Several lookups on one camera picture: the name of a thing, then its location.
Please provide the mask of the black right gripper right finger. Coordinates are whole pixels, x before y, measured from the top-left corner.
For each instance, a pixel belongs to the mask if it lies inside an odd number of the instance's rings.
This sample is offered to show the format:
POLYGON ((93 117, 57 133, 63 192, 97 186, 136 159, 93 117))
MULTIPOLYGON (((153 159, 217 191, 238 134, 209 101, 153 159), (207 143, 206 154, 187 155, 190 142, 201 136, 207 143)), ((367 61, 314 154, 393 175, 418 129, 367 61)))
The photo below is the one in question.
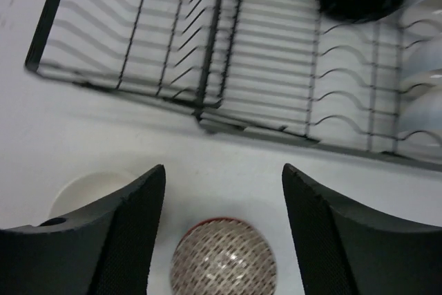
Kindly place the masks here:
POLYGON ((286 164, 282 188, 306 294, 440 294, 441 228, 377 211, 286 164))

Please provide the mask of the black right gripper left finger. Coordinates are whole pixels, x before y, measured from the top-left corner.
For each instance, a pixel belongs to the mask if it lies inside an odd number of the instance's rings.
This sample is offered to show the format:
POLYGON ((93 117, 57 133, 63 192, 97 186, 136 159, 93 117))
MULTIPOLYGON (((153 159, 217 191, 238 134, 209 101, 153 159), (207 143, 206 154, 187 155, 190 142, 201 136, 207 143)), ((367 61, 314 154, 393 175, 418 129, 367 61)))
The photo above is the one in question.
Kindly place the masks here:
POLYGON ((1 293, 146 294, 165 186, 159 164, 39 226, 1 230, 1 293))

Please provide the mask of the brown patterned bowl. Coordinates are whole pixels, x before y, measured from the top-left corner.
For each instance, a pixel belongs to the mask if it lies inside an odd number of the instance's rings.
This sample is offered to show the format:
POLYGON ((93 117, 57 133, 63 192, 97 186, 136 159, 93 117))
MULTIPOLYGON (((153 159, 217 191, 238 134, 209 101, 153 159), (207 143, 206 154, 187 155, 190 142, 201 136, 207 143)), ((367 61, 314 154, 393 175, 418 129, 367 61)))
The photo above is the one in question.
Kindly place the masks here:
POLYGON ((277 264, 256 229, 215 221, 181 238, 171 260, 173 294, 274 294, 277 264))

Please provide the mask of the white bowl front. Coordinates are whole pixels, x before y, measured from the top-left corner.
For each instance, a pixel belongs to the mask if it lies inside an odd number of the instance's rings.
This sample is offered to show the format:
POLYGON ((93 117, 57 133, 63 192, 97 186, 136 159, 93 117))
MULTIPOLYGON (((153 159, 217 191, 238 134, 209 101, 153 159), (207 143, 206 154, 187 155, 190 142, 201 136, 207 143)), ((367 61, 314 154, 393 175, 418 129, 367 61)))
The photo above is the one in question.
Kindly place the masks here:
POLYGON ((406 140, 422 135, 424 149, 441 151, 441 90, 431 90, 413 100, 398 118, 398 134, 406 140))

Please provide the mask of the red patterned bowl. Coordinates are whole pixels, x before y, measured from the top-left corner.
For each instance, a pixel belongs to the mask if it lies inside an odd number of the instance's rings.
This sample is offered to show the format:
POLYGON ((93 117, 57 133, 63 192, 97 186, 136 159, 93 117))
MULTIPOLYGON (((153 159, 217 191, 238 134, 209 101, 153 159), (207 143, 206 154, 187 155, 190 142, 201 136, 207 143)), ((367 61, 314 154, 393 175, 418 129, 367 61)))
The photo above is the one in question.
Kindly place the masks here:
POLYGON ((185 238, 186 236, 188 236, 194 229, 200 227, 201 225, 205 225, 207 223, 210 222, 215 222, 215 221, 233 221, 233 222, 239 222, 242 224, 245 224, 249 227, 255 228, 250 222, 243 220, 243 219, 239 219, 239 218, 234 218, 234 217, 229 217, 229 216, 218 216, 218 217, 214 217, 214 218, 208 218, 205 220, 201 220, 199 221, 197 224, 193 225, 191 228, 189 228, 186 233, 183 235, 183 238, 185 238))

